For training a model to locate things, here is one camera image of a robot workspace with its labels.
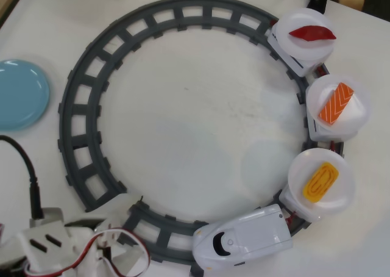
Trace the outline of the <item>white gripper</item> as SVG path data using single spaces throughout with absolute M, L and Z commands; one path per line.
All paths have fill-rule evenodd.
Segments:
M 97 228 L 101 219 L 90 218 L 64 223 L 53 221 L 18 234 L 27 258 L 23 265 L 26 276 L 106 276 L 105 262 L 98 246 L 114 246 L 132 241 L 131 233 L 122 228 Z M 111 274 L 128 274 L 139 258 L 144 258 L 147 270 L 147 249 L 128 248 L 121 254 L 111 256 Z

